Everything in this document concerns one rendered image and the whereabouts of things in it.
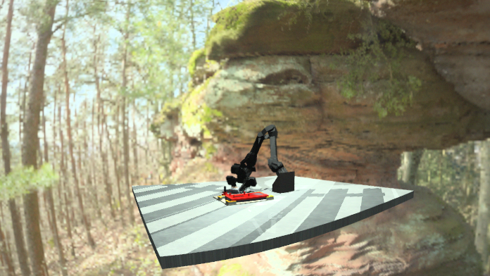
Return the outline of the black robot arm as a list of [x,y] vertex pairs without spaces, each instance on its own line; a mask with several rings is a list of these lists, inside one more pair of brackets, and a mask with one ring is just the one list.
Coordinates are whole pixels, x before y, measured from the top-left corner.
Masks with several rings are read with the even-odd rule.
[[[268,134],[266,134],[268,132]],[[236,164],[231,167],[231,173],[236,175],[243,175],[245,178],[247,176],[247,172],[250,174],[252,172],[256,172],[256,168],[254,167],[257,161],[257,154],[263,143],[263,140],[270,139],[270,154],[271,157],[268,159],[268,166],[271,171],[276,173],[278,176],[280,173],[287,173],[287,169],[284,167],[283,163],[277,160],[277,135],[278,131],[275,125],[269,125],[265,127],[261,132],[258,133],[256,140],[253,144],[251,151],[246,155],[245,159],[241,161],[241,164]],[[247,165],[245,165],[245,163]]]

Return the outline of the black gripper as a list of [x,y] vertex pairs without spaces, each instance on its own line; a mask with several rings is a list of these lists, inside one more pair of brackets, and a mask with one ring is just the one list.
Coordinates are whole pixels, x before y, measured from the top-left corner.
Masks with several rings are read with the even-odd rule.
[[246,178],[243,175],[237,175],[238,178],[233,177],[232,175],[227,175],[225,178],[227,181],[228,185],[231,185],[231,187],[236,187],[236,182],[242,184],[241,187],[239,188],[239,191],[249,188],[249,187],[256,187],[257,181],[255,177],[249,177],[250,173],[247,172]]

